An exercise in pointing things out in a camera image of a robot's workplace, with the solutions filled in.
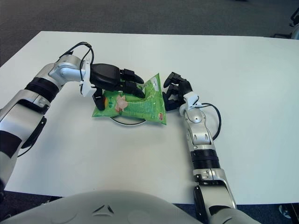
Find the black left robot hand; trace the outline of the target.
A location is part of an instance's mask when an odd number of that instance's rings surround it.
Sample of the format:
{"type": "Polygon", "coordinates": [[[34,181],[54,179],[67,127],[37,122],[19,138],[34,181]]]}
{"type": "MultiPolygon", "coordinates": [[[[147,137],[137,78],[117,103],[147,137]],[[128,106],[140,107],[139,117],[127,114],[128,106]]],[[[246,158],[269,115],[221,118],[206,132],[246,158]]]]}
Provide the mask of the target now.
{"type": "Polygon", "coordinates": [[[105,109],[103,91],[122,91],[138,98],[145,98],[145,94],[137,86],[144,81],[132,70],[121,70],[105,63],[92,64],[90,82],[95,85],[96,92],[93,94],[93,100],[100,111],[105,109]]]}

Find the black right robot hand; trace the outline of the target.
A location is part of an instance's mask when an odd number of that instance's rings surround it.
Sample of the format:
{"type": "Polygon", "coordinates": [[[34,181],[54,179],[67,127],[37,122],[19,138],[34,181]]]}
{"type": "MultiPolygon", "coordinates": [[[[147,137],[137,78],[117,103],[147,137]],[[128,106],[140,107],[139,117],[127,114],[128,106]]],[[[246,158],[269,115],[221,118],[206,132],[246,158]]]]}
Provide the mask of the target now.
{"type": "Polygon", "coordinates": [[[166,111],[172,111],[185,103],[184,95],[192,92],[189,81],[182,78],[179,74],[172,72],[164,82],[166,92],[162,92],[166,111]]]}

